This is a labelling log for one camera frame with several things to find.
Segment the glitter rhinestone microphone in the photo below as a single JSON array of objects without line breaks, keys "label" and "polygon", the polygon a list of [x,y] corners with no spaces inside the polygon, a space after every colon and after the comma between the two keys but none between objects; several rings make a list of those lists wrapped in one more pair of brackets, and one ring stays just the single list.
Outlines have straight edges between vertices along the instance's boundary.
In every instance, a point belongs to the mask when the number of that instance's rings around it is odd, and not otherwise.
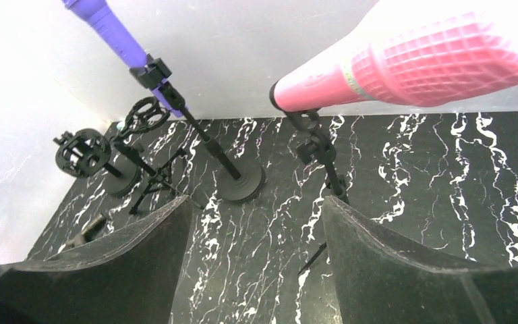
[{"label": "glitter rhinestone microphone", "polygon": [[78,233],[76,233],[72,238],[68,239],[64,246],[59,250],[59,253],[91,242],[97,233],[99,233],[104,228],[106,222],[107,218],[102,213],[98,214],[95,218],[91,219]]}]

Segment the pink microphone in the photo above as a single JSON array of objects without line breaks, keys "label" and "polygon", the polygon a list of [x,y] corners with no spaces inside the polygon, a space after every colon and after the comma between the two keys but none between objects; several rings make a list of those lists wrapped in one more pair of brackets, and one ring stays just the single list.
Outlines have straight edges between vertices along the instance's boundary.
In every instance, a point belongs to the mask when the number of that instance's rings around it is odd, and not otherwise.
[{"label": "pink microphone", "polygon": [[436,107],[518,85],[518,1],[379,1],[277,80],[286,113],[380,101]]}]

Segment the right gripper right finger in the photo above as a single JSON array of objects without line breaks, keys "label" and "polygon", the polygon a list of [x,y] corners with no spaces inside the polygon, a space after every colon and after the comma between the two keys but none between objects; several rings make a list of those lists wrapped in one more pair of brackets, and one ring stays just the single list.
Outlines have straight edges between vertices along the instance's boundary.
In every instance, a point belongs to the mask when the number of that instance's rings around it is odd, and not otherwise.
[{"label": "right gripper right finger", "polygon": [[344,323],[518,323],[518,266],[427,247],[334,196],[322,220]]}]

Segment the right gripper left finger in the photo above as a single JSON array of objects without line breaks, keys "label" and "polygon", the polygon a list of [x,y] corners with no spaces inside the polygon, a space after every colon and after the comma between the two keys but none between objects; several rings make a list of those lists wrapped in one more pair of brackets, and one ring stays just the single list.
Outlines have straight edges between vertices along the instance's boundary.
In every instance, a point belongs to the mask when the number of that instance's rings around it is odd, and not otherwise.
[{"label": "right gripper left finger", "polygon": [[47,260],[0,265],[0,323],[167,323],[192,216],[181,196]]}]

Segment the tripod stand with clip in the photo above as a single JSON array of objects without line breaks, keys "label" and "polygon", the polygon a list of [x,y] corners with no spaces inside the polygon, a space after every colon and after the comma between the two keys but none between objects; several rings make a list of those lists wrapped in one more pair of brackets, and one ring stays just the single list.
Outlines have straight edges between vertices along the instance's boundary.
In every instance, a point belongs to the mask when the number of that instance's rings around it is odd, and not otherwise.
[{"label": "tripod stand with clip", "polygon": [[336,148],[330,136],[321,128],[320,116],[316,109],[300,112],[285,112],[287,119],[298,132],[305,133],[307,138],[296,146],[296,153],[304,165],[313,161],[324,166],[326,172],[325,186],[332,195],[347,205],[347,185],[345,177],[337,173],[335,159]]}]

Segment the round base shock mount stand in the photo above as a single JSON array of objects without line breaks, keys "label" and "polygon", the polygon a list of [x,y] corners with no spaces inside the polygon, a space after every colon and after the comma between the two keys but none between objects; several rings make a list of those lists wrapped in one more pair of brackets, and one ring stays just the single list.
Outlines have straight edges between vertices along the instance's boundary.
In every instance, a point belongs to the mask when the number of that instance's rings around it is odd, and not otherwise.
[{"label": "round base shock mount stand", "polygon": [[103,184],[109,196],[122,198],[141,181],[140,168],[129,159],[111,162],[112,146],[95,129],[65,131],[53,142],[58,146],[55,162],[62,172],[84,179],[106,171]]}]

